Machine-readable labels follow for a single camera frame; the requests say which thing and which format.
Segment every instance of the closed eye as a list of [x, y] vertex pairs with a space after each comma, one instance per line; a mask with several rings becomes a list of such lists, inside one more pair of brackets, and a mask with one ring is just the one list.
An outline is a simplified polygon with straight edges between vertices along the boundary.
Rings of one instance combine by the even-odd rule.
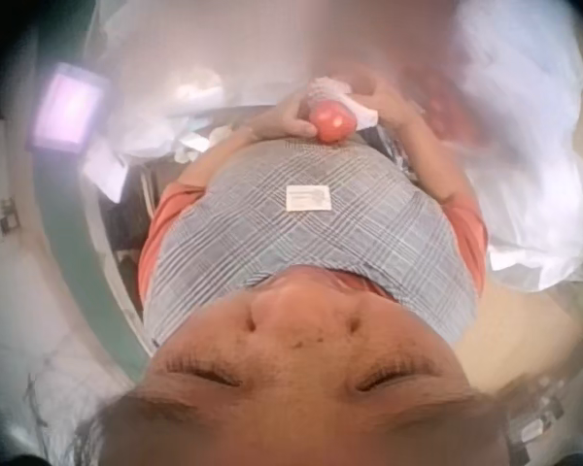
[[404, 358], [396, 365], [382, 366], [373, 370], [357, 385], [357, 390], [367, 392], [387, 383], [419, 375], [437, 375], [434, 364], [425, 359], [416, 361], [412, 358]]
[[229, 375], [228, 372], [214, 364], [204, 364], [194, 359], [171, 359], [166, 364], [169, 374], [189, 374], [204, 379], [208, 382], [219, 383], [226, 386], [240, 386], [242, 383]]

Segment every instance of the red object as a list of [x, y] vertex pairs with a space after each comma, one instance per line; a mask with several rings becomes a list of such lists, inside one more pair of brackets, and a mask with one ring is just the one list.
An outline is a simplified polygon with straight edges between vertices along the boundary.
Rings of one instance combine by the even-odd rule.
[[309, 114], [318, 128], [318, 139], [326, 144], [343, 141], [357, 130], [357, 118], [344, 105], [334, 100], [318, 102]]

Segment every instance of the lip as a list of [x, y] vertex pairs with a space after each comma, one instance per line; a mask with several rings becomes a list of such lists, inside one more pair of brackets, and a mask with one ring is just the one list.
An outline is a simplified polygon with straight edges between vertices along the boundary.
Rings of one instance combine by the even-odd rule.
[[269, 278], [256, 286], [258, 289], [270, 289], [284, 285], [290, 280], [309, 280], [313, 283], [320, 283], [336, 290], [345, 288], [337, 276], [328, 269], [321, 269], [309, 265], [293, 265], [280, 274]]

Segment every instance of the orange sleeve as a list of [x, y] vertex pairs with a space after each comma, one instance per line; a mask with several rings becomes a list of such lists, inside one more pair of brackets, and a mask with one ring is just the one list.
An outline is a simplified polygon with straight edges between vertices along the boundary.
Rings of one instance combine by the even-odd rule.
[[455, 196], [442, 205], [456, 234], [460, 256], [481, 294], [486, 280], [488, 232], [477, 204], [466, 196]]
[[173, 225], [175, 219], [203, 197], [204, 193], [204, 187], [181, 183], [171, 183], [164, 189], [138, 263], [138, 292], [143, 302], [147, 296], [147, 289], [164, 235]]

